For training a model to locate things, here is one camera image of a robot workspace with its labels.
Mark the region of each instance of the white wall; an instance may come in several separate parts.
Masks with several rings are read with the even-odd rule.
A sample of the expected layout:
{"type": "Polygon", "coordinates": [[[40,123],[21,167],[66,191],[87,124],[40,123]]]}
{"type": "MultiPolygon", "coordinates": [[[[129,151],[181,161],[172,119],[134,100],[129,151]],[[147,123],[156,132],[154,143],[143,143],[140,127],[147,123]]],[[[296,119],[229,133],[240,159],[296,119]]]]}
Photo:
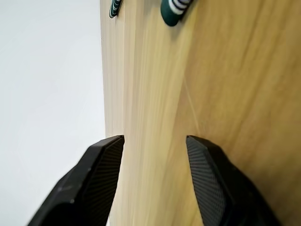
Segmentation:
{"type": "Polygon", "coordinates": [[[105,137],[99,0],[0,0],[0,225],[105,137]]]}

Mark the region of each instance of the green object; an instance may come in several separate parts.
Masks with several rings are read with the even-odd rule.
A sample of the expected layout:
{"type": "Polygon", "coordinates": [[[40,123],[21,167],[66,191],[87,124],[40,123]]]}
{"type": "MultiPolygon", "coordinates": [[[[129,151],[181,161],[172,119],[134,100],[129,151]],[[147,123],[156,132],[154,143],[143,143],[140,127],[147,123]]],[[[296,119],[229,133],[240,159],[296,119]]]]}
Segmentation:
{"type": "Polygon", "coordinates": [[[121,0],[112,0],[109,16],[113,18],[118,15],[119,9],[121,5],[121,0]]]}
{"type": "Polygon", "coordinates": [[[161,15],[168,26],[176,26],[191,0],[162,0],[161,15]]]}

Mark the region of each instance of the black rubber tip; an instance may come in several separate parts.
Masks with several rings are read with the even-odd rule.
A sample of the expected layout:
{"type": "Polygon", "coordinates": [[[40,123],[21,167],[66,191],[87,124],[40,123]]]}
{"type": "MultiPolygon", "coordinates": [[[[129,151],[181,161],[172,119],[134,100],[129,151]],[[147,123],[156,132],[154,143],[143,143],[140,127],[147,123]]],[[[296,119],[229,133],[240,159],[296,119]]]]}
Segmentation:
{"type": "Polygon", "coordinates": [[[168,4],[168,0],[162,0],[161,3],[161,15],[162,18],[164,20],[164,22],[168,25],[168,26],[176,26],[177,23],[179,22],[179,20],[181,19],[182,15],[178,15],[175,14],[169,4],[168,4]]]}

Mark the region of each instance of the textured rubber pad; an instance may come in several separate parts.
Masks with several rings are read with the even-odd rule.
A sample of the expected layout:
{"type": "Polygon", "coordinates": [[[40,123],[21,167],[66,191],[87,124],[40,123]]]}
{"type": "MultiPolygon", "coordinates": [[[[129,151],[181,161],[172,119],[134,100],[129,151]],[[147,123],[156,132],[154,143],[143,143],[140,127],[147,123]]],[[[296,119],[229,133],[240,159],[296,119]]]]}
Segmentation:
{"type": "Polygon", "coordinates": [[[29,226],[105,226],[116,192],[124,137],[90,146],[52,189],[29,226]]]}
{"type": "Polygon", "coordinates": [[[204,226],[280,225],[254,184],[219,146],[194,136],[187,136],[186,144],[204,226]]]}

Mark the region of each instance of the wooden board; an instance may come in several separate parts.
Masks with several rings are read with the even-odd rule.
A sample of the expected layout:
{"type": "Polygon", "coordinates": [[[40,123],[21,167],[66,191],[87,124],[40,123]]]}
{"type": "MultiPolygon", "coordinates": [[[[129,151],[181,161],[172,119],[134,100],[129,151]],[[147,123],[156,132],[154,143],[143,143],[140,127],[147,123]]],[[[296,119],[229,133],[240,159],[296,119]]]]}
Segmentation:
{"type": "Polygon", "coordinates": [[[301,1],[100,1],[106,135],[125,134],[112,226],[202,225],[187,134],[219,144],[286,226],[301,222],[301,1]]]}

